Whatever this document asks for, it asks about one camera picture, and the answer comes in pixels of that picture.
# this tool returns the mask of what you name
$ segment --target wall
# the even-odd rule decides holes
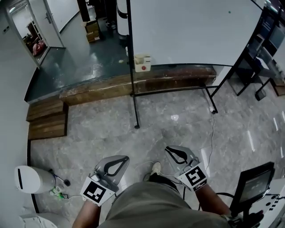
[[[282,41],[279,49],[273,56],[273,59],[279,65],[280,69],[285,72],[285,39]]]
[[[13,13],[12,17],[22,38],[26,36],[27,33],[31,34],[30,31],[27,29],[27,25],[32,21],[32,19],[27,9],[24,8],[17,13]]]
[[[35,63],[15,33],[9,29],[0,2],[0,227],[23,227],[19,220],[22,207],[31,207],[31,195],[19,192],[14,184],[14,168],[27,161],[28,104],[24,96]]]
[[[59,31],[79,11],[76,0],[47,0]]]

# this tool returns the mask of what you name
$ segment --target white whiteboard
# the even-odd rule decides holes
[[[152,65],[234,65],[261,15],[250,0],[130,0],[134,54]]]

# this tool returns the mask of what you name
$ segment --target door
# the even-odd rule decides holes
[[[50,47],[63,48],[64,45],[53,16],[49,9],[49,5],[45,0],[28,0],[29,9],[39,32],[43,35],[44,41]]]

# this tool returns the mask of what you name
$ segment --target screen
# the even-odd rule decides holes
[[[240,203],[247,201],[261,193],[265,193],[271,171],[267,171],[251,180],[245,182]]]

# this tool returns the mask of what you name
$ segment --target shoe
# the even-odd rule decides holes
[[[160,162],[156,162],[154,163],[152,169],[151,169],[151,175],[153,175],[154,173],[156,173],[157,175],[160,175],[161,172],[161,164]]]

